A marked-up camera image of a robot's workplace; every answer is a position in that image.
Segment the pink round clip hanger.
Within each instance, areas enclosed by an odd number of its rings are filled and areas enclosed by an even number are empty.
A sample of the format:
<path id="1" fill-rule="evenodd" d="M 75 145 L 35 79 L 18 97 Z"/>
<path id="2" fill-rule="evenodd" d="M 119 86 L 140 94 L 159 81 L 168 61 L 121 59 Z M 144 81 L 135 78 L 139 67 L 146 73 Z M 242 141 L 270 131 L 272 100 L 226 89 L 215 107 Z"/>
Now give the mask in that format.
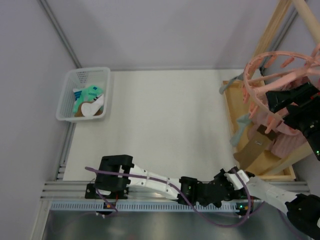
<path id="1" fill-rule="evenodd" d="M 263 77 L 253 78 L 253 72 L 264 60 L 268 59 L 266 67 L 271 66 L 277 58 L 285 57 L 281 68 L 288 67 L 295 60 L 303 61 L 299 68 L 293 68 L 280 73 L 274 73 Z M 274 130 L 281 122 L 284 123 L 283 117 L 287 114 L 284 108 L 276 113 L 272 113 L 268 107 L 266 92 L 268 91 L 287 91 L 288 86 L 305 77 L 319 76 L 320 74 L 320 47 L 316 46 L 311 55 L 305 55 L 292 51 L 270 51 L 261 53 L 254 57 L 245 67 L 243 72 L 243 84 L 245 94 L 253 100 L 253 106 L 249 110 L 250 116 L 253 117 L 258 110 L 267 112 L 268 119 L 266 123 L 266 133 Z"/>

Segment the green blue patterned sock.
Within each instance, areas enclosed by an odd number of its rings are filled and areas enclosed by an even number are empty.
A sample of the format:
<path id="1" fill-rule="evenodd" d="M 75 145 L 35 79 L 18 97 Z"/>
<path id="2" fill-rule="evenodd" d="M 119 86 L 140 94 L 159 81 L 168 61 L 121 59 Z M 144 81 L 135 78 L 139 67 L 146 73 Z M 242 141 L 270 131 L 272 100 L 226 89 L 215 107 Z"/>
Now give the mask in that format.
<path id="1" fill-rule="evenodd" d="M 78 111 L 80 104 L 88 100 L 88 96 L 85 88 L 74 88 L 73 93 L 75 101 L 72 112 L 75 114 Z"/>

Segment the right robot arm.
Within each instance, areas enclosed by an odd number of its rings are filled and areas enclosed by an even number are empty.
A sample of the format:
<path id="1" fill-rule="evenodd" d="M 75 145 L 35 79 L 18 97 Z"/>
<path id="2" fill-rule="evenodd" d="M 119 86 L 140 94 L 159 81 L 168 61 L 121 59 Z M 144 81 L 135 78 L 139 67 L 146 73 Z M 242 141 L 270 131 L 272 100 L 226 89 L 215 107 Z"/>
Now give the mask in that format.
<path id="1" fill-rule="evenodd" d="M 283 122 L 306 138 L 314 155 L 320 156 L 320 91 L 310 82 L 285 91 L 266 93 L 268 109 L 286 109 Z M 246 183 L 251 196 L 257 197 L 285 214 L 300 232 L 314 240 L 320 238 L 320 198 L 278 188 L 259 177 Z"/>

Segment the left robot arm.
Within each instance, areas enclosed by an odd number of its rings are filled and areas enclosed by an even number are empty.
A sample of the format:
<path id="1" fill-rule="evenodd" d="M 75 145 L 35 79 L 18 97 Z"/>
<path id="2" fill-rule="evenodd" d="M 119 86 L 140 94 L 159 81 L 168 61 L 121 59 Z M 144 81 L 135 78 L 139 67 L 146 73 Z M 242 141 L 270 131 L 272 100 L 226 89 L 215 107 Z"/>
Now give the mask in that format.
<path id="1" fill-rule="evenodd" d="M 209 182 L 187 176 L 161 176 L 133 164 L 130 155 L 104 156 L 98 169 L 86 170 L 96 174 L 94 187 L 99 191 L 117 193 L 129 187 L 144 188 L 181 205 L 203 207 L 213 204 L 219 208 L 223 201 L 240 198 L 249 182 L 248 175 L 237 167 L 230 171 L 221 169 Z"/>

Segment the brown sock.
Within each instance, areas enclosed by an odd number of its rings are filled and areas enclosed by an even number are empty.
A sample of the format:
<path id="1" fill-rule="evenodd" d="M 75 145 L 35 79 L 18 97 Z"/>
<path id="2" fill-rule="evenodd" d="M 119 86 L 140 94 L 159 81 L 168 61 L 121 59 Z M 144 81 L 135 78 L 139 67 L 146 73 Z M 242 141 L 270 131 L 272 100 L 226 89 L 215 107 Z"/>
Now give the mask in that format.
<path id="1" fill-rule="evenodd" d="M 277 138 L 275 131 L 266 133 L 266 130 L 267 127 L 261 124 L 244 148 L 233 154 L 234 159 L 239 163 L 239 169 L 246 170 Z"/>
<path id="2" fill-rule="evenodd" d="M 83 102 L 79 105 L 75 117 L 93 117 L 103 113 L 102 106 L 94 102 Z"/>

